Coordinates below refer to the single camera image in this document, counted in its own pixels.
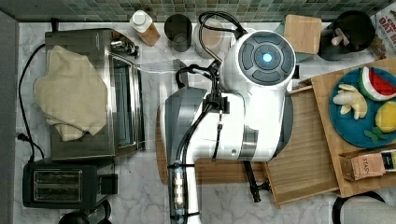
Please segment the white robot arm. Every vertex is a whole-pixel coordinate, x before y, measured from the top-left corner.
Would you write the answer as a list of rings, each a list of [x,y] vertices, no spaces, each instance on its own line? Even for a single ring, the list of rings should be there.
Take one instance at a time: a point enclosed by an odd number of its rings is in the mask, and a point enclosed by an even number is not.
[[[296,57],[281,35],[242,35],[226,53],[210,90],[181,85],[160,108],[171,224],[201,224],[195,163],[201,158],[270,161],[288,143],[288,86]]]

